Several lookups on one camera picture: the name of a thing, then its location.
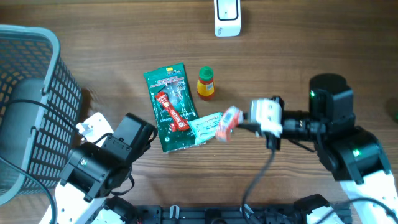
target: white wall mount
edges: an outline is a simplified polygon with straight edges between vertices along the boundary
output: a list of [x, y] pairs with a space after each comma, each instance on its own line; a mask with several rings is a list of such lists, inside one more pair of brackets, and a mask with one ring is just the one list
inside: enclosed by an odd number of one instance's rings
[[214, 0], [215, 34], [234, 37], [241, 32], [241, 0]]
[[[100, 112], [95, 113], [83, 123], [76, 124], [76, 128], [89, 142], [95, 142], [105, 133], [113, 133], [112, 127]], [[96, 145], [101, 147], [104, 142], [105, 139], [102, 139]]]

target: robotic arm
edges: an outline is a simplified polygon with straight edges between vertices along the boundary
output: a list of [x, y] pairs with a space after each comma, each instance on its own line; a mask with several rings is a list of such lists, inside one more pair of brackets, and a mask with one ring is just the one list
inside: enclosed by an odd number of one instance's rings
[[[340, 182], [350, 199], [374, 198], [394, 213], [398, 210], [398, 196], [390, 163], [377, 138], [354, 125], [353, 91], [343, 77], [323, 74], [311, 79], [309, 112], [285, 111], [282, 98], [275, 96], [253, 100], [244, 119], [247, 123], [239, 127], [264, 136], [268, 149], [280, 150], [281, 139], [314, 142], [320, 162]], [[138, 212], [137, 207], [118, 196], [108, 196], [127, 178], [131, 178], [134, 186], [131, 164], [150, 148], [150, 142], [156, 134], [153, 125], [133, 114], [127, 114], [114, 134], [106, 137], [102, 146], [86, 142], [72, 149], [68, 163], [60, 174], [61, 181], [55, 189], [57, 223], [140, 224], [143, 220], [145, 223], [145, 218], [142, 218], [145, 214]], [[355, 202], [354, 206], [363, 223], [394, 222], [375, 203], [360, 201]], [[156, 207], [151, 213], [149, 207], [144, 207], [143, 211], [146, 211], [147, 221], [150, 220], [148, 223], [179, 223], [180, 216], [184, 216], [183, 219], [187, 216], [184, 223], [191, 223], [188, 216], [195, 212], [192, 223], [203, 221], [216, 224], [227, 223], [225, 220], [241, 223], [243, 219], [237, 220], [241, 209], [180, 210], [174, 205], [170, 210]], [[288, 215], [279, 210], [272, 207], [249, 208], [245, 205], [246, 214], [251, 214], [249, 219], [253, 223], [317, 223], [333, 209], [322, 196], [311, 195], [286, 209], [290, 210]], [[48, 224], [50, 220], [51, 208], [40, 223]], [[325, 223], [343, 222], [334, 214]]]
[[[313, 141], [320, 162], [348, 198], [374, 198], [394, 213], [398, 211], [391, 165], [377, 138], [354, 125], [353, 91], [343, 77], [322, 74], [310, 80], [309, 112], [284, 111], [283, 100], [275, 96], [253, 100], [245, 118], [248, 123], [239, 126], [265, 136], [268, 149], [280, 150], [281, 139]], [[394, 223], [374, 203], [356, 202], [354, 206], [363, 223]], [[325, 212], [314, 212], [307, 221], [313, 223]]]

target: wood grain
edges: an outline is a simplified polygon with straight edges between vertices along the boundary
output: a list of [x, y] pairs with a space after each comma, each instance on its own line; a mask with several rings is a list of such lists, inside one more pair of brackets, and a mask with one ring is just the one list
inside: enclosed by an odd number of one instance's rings
[[[100, 111], [113, 128], [127, 112], [155, 124], [142, 74], [174, 63], [185, 64], [200, 116], [272, 95], [288, 110], [307, 110], [309, 79], [342, 74], [355, 92], [357, 123], [380, 139], [398, 173], [397, 6], [243, 1], [242, 33], [224, 39], [214, 35], [212, 2], [0, 7], [0, 22], [54, 31], [90, 102], [82, 119]], [[215, 72], [212, 101], [195, 93], [205, 65]], [[211, 140], [170, 154], [155, 140], [133, 165], [136, 186], [124, 198], [134, 205], [237, 205], [268, 156], [263, 140], [241, 130], [228, 144]], [[249, 202], [291, 203], [315, 193], [346, 199], [315, 154], [284, 141]], [[0, 208], [0, 223], [37, 223], [47, 206], [40, 194], [18, 197]]]
[[26, 6], [44, 4], [98, 4], [98, 3], [123, 3], [123, 2], [187, 2], [212, 0], [1, 0], [0, 6]]

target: white device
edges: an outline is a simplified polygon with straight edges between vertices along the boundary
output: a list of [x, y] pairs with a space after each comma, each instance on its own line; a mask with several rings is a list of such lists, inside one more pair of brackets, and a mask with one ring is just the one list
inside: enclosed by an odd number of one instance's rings
[[241, 0], [214, 0], [215, 34], [234, 37], [241, 32]]
[[279, 137], [282, 134], [282, 107], [270, 99], [252, 100], [248, 120], [259, 123], [262, 132]]

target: black cable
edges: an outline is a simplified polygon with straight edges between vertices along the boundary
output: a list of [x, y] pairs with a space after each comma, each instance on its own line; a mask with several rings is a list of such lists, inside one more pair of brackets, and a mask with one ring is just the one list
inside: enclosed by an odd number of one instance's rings
[[8, 101], [8, 102], [5, 103], [3, 106], [9, 106], [9, 105], [12, 105], [12, 104], [14, 104], [14, 103], [32, 103], [32, 104], [34, 104], [34, 105], [41, 106], [41, 107], [43, 107], [44, 109], [46, 109], [46, 110], [52, 112], [53, 114], [55, 114], [56, 116], [58, 116], [58, 118], [60, 118], [67, 126], [69, 126], [70, 128], [72, 128], [72, 130], [74, 130], [74, 132], [76, 132], [78, 135], [83, 136], [82, 134], [79, 133], [79, 129], [76, 128], [73, 124], [71, 124], [71, 122], [69, 122], [68, 120], [66, 120], [64, 117], [62, 117], [61, 114], [60, 114], [59, 112], [57, 112], [55, 109], [53, 109], [53, 108], [51, 108], [51, 107], [49, 107], [49, 106], [47, 106], [47, 105], [45, 105], [45, 104], [43, 104], [43, 103], [40, 103], [40, 102], [34, 101], [34, 100], [18, 99], [18, 100], [11, 100], [11, 101]]
[[129, 189], [127, 189], [127, 190], [125, 190], [125, 191], [122, 191], [122, 192], [114, 192], [114, 191], [111, 191], [111, 194], [113, 194], [113, 195], [115, 195], [115, 196], [122, 196], [122, 195], [125, 195], [126, 193], [128, 193], [128, 192], [134, 187], [134, 185], [135, 185], [136, 183], [135, 183], [134, 179], [132, 178], [132, 175], [131, 175], [131, 174], [128, 175], [127, 179], [129, 179], [130, 182], [131, 182], [131, 187], [130, 187]]
[[11, 169], [17, 171], [20, 174], [23, 174], [25, 177], [29, 178], [31, 181], [35, 182], [46, 194], [46, 196], [49, 198], [50, 205], [51, 205], [51, 211], [52, 211], [52, 216], [51, 216], [51, 224], [56, 224], [57, 222], [57, 204], [55, 203], [55, 200], [52, 198], [51, 193], [49, 190], [45, 187], [44, 184], [42, 184], [40, 181], [38, 181], [36, 178], [34, 178], [32, 175], [28, 174], [26, 171], [22, 170], [18, 166], [15, 166], [11, 162], [9, 162], [7, 159], [3, 158], [0, 156], [0, 161], [3, 161], [7, 166], [9, 166]]
[[308, 152], [316, 152], [316, 150], [310, 149], [309, 147], [304, 146], [303, 144], [299, 143], [298, 141], [289, 139], [289, 142], [292, 144], [295, 144], [298, 147], [302, 147], [303, 149], [307, 150]]
[[246, 208], [244, 207], [244, 205], [246, 204], [246, 200], [248, 199], [249, 195], [251, 194], [251, 192], [253, 191], [254, 187], [256, 186], [256, 184], [258, 184], [261, 180], [261, 177], [266, 173], [266, 171], [268, 170], [269, 166], [271, 165], [271, 162], [274, 160], [275, 158], [275, 150], [271, 150], [272, 154], [271, 156], [268, 158], [268, 161], [266, 162], [266, 164], [264, 165], [264, 167], [262, 167], [262, 169], [260, 170], [260, 172], [257, 174], [257, 176], [253, 179], [253, 181], [250, 183], [250, 185], [247, 187], [243, 198], [242, 198], [242, 204], [241, 204], [241, 208], [242, 208], [242, 216], [244, 218], [244, 220], [246, 221], [247, 224], [249, 223], [249, 219], [246, 216]]
[[99, 143], [102, 139], [104, 139], [105, 137], [107, 137], [107, 136], [110, 136], [110, 135], [112, 135], [112, 133], [105, 133], [105, 134], [103, 134], [99, 139], [97, 139], [95, 142], [93, 142], [94, 144], [97, 144], [97, 143]]
[[316, 224], [320, 224], [321, 222], [323, 222], [327, 218], [329, 218], [329, 216], [331, 216], [331, 214], [335, 213], [337, 210], [340, 210], [340, 209], [342, 209], [342, 208], [346, 207], [347, 205], [349, 205], [351, 203], [354, 203], [354, 202], [372, 202], [372, 203], [378, 204], [380, 207], [385, 209], [386, 215], [391, 216], [391, 218], [394, 220], [394, 222], [396, 224], [398, 224], [398, 218], [397, 218], [395, 212], [393, 212], [387, 205], [385, 205], [382, 202], [379, 202], [378, 200], [376, 200], [374, 198], [366, 198], [366, 197], [361, 197], [361, 198], [347, 200], [345, 202], [342, 202], [342, 203], [339, 203], [339, 204], [335, 205], [335, 207], [329, 213], [327, 213], [324, 217], [322, 217], [318, 222], [316, 222]]

